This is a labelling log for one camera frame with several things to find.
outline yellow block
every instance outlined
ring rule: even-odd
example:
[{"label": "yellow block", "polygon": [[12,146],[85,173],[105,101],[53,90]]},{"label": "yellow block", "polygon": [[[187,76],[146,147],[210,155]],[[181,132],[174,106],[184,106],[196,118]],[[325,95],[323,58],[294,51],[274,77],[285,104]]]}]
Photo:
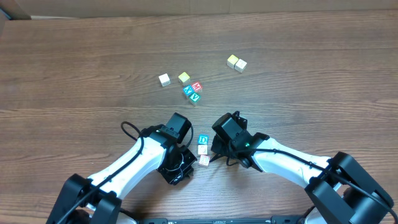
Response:
[{"label": "yellow block", "polygon": [[229,67],[234,68],[234,66],[235,66],[236,62],[238,62],[238,60],[239,60],[239,59],[238,59],[235,55],[231,55],[231,56],[229,57],[229,59],[227,60],[226,64],[227,64]]},{"label": "yellow block", "polygon": [[178,76],[180,82],[185,83],[190,79],[189,75],[186,72],[183,72],[181,75]]}]

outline table surface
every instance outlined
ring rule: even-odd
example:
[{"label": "table surface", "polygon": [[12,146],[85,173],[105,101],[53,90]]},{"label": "table surface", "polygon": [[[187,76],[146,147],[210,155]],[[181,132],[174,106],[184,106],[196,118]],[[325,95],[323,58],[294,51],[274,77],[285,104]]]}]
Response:
[{"label": "table surface", "polygon": [[[252,134],[319,156],[344,151],[398,201],[397,24],[398,11],[6,22],[0,223],[44,223],[68,177],[98,172],[134,144],[122,121],[142,129],[174,112],[193,123],[194,141],[240,110]],[[231,54],[248,62],[242,74],[227,67]],[[182,72],[204,86],[196,107]],[[163,73],[171,85],[161,87]],[[312,206],[274,174],[225,159],[193,167],[177,186],[151,172],[123,207],[140,218],[239,218]]]}]

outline toy block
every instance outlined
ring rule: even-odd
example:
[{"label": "toy block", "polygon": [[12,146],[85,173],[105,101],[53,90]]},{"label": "toy block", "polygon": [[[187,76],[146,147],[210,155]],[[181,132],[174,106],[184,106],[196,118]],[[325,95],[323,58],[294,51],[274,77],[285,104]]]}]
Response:
[{"label": "toy block", "polygon": [[209,136],[206,134],[199,134],[198,144],[205,144],[209,143]]},{"label": "toy block", "polygon": [[182,91],[184,92],[184,95],[188,98],[193,93],[193,88],[191,85],[188,85],[182,88]]},{"label": "toy block", "polygon": [[200,95],[198,95],[197,93],[193,93],[190,97],[189,97],[189,101],[191,102],[191,104],[193,104],[194,106],[196,106],[200,100]]},{"label": "toy block", "polygon": [[209,167],[209,163],[210,163],[210,156],[200,155],[199,166]]},{"label": "toy block", "polygon": [[198,155],[207,155],[207,145],[198,145]]},{"label": "toy block", "polygon": [[229,58],[228,58],[228,60],[226,61],[226,64],[230,67],[230,68],[232,68],[232,69],[234,69],[235,68],[235,64],[236,64],[236,62],[238,62],[238,58],[235,56],[235,55],[231,55]]},{"label": "toy block", "polygon": [[200,82],[194,82],[194,83],[192,83],[192,88],[193,88],[193,91],[195,91],[195,93],[201,93],[202,92],[202,90],[203,90],[203,87],[202,87],[202,85],[200,84]]},{"label": "toy block", "polygon": [[178,76],[178,80],[182,83],[183,86],[191,84],[191,78],[186,72],[183,72],[181,75]]},{"label": "toy block", "polygon": [[162,86],[167,86],[168,84],[170,84],[170,78],[169,76],[166,74],[163,74],[159,77],[159,80],[162,84]]},{"label": "toy block", "polygon": [[240,72],[240,73],[242,73],[243,70],[246,68],[247,65],[248,65],[247,62],[245,62],[245,61],[242,60],[242,59],[239,59],[238,62],[236,62],[235,70],[238,71],[238,72]]}]

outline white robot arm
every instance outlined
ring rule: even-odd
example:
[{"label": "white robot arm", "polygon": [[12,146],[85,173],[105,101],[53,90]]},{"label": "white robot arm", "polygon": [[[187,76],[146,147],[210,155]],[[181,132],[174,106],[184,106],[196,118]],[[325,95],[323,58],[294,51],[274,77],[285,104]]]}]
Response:
[{"label": "white robot arm", "polygon": [[[191,139],[188,144],[178,146],[189,129]],[[136,224],[128,215],[119,213],[121,200],[153,170],[158,170],[172,185],[189,177],[193,172],[191,165],[197,160],[188,149],[192,137],[191,122],[177,113],[166,125],[143,129],[135,145],[109,167],[87,179],[77,174],[71,176],[65,182],[47,224]],[[95,212],[89,215],[83,210],[75,210],[77,206],[87,206]]]},{"label": "white robot arm", "polygon": [[[339,152],[329,158],[305,154],[266,134],[251,136],[247,125],[238,111],[217,120],[212,126],[216,136],[211,147],[216,156],[210,162],[227,156],[228,166],[230,158],[236,159],[245,168],[271,172],[303,187],[315,208],[300,224],[374,224],[387,212],[396,216],[391,197],[350,155]],[[342,197],[336,193],[341,184],[350,186]]]}]

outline black bracket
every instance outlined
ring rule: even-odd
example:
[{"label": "black bracket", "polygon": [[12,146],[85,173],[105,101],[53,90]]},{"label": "black bracket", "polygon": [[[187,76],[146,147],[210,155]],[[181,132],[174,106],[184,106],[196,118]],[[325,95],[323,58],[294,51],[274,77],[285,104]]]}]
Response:
[{"label": "black bracket", "polygon": [[[95,186],[91,185],[90,179],[85,179],[78,174],[73,174],[69,177],[62,187],[46,224],[54,224],[59,221],[65,212],[80,199],[80,196],[84,195],[85,192],[89,192],[93,187]],[[88,198],[80,206],[85,207],[88,203],[96,206],[91,219],[84,210],[75,210],[62,224],[116,223],[122,201],[116,197],[114,192],[106,193],[99,190],[97,194],[93,194],[92,197]]]},{"label": "black bracket", "polygon": [[[328,162],[327,169],[342,175],[346,180],[385,202],[389,207],[394,206],[388,193],[352,156],[339,152]],[[384,207],[352,188],[348,188],[341,198],[333,190],[338,183],[333,176],[322,172],[318,177],[312,177],[309,185],[305,188],[306,193],[327,223],[374,224],[380,223],[386,216],[388,211]]]},{"label": "black bracket", "polygon": [[165,167],[158,169],[169,184],[177,185],[184,178],[190,178],[189,175],[193,172],[192,164],[198,160],[188,149],[181,152],[181,155],[183,157],[183,164],[181,164],[181,161],[178,161],[171,169],[166,169]]},{"label": "black bracket", "polygon": [[212,126],[216,135],[211,151],[216,153],[216,156],[210,162],[223,156],[229,156],[230,159],[238,160],[245,168],[252,167],[262,172],[252,159],[254,152],[251,149],[257,148],[264,140],[269,139],[269,136],[262,133],[251,136],[246,130],[247,126],[248,120],[240,116],[239,111],[235,111],[233,114],[226,113],[219,118]]}]

